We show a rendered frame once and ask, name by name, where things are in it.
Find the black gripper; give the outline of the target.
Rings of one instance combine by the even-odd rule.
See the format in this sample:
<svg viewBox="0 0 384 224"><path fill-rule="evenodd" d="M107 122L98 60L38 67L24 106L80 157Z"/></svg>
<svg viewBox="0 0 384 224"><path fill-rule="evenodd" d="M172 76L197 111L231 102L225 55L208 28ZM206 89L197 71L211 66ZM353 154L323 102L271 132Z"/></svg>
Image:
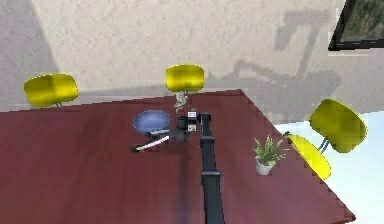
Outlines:
<svg viewBox="0 0 384 224"><path fill-rule="evenodd" d="M155 130L151 132L146 132L145 135L149 138L160 135L169 135L170 130ZM173 131L172 137L178 141L186 142L188 139L188 119L185 116L178 118L176 122L176 129ZM131 150L135 153L146 150L148 148L155 147L156 145L165 143L170 139L169 136L164 136L156 138L155 140L150 140L147 143L142 145L133 145Z"/></svg>

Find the blue bowl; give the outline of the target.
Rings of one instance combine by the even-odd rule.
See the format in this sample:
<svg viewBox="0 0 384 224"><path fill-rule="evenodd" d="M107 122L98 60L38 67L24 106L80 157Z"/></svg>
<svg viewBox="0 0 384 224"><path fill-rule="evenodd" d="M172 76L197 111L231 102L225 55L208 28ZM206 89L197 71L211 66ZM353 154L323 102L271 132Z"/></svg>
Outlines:
<svg viewBox="0 0 384 224"><path fill-rule="evenodd" d="M171 117L164 110L146 110L133 119L133 127L140 134L166 129Z"/></svg>

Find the small grey crumpled object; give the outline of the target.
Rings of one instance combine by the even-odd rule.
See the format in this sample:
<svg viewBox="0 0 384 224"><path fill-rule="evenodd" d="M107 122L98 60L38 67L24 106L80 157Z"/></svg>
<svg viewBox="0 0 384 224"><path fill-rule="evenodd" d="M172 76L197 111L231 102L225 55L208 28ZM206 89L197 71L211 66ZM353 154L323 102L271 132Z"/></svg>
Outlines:
<svg viewBox="0 0 384 224"><path fill-rule="evenodd" d="M176 103L174 105L175 112L178 113L187 104L188 97L184 92L179 92L175 95Z"/></svg>

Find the dark red table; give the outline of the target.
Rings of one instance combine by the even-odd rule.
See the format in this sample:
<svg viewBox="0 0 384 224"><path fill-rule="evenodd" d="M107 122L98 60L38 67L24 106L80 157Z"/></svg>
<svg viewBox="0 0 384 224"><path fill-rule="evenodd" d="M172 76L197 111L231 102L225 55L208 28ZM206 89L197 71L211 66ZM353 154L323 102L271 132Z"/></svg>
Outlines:
<svg viewBox="0 0 384 224"><path fill-rule="evenodd" d="M211 115L225 224L347 224L353 213L289 150L267 176L254 145L279 132L241 91L196 94ZM169 97L0 112L0 224L204 224L200 138L135 153L133 118Z"/></svg>

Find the yellow chair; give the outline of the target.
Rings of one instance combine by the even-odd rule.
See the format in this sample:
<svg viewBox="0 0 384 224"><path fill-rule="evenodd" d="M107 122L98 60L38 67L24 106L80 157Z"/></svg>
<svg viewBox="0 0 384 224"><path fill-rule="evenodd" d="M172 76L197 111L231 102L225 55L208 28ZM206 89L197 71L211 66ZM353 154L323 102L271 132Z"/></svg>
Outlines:
<svg viewBox="0 0 384 224"><path fill-rule="evenodd" d="M166 87L171 92L198 91L204 82L204 70L198 65L173 65L165 72Z"/></svg>
<svg viewBox="0 0 384 224"><path fill-rule="evenodd" d="M24 82L24 93L34 107L61 106L79 96L75 79L69 74L45 74Z"/></svg>
<svg viewBox="0 0 384 224"><path fill-rule="evenodd" d="M361 117L347 105L324 99L309 119L311 128L323 137L319 147L289 131L283 134L288 142L322 180L331 175L331 165L323 153L331 146L338 153L349 153L367 136L368 128Z"/></svg>

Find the green plant in white pot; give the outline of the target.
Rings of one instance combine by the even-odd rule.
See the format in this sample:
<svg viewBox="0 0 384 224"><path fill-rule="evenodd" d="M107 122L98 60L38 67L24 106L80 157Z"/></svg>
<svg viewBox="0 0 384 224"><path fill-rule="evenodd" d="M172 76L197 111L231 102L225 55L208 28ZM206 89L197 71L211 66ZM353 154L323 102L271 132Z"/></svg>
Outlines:
<svg viewBox="0 0 384 224"><path fill-rule="evenodd" d="M270 136L266 137L264 143L257 139L254 139L254 141L255 147L253 151L256 153L256 173L261 176L267 176L278 161L286 158L288 148L281 148L283 140L275 143Z"/></svg>

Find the black framed window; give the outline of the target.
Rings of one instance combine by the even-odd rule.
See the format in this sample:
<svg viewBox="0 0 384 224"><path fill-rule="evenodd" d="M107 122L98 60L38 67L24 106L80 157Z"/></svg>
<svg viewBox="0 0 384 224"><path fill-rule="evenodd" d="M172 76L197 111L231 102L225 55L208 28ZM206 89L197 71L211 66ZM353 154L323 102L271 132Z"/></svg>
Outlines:
<svg viewBox="0 0 384 224"><path fill-rule="evenodd" d="M329 51L384 49L384 0L346 0Z"/></svg>

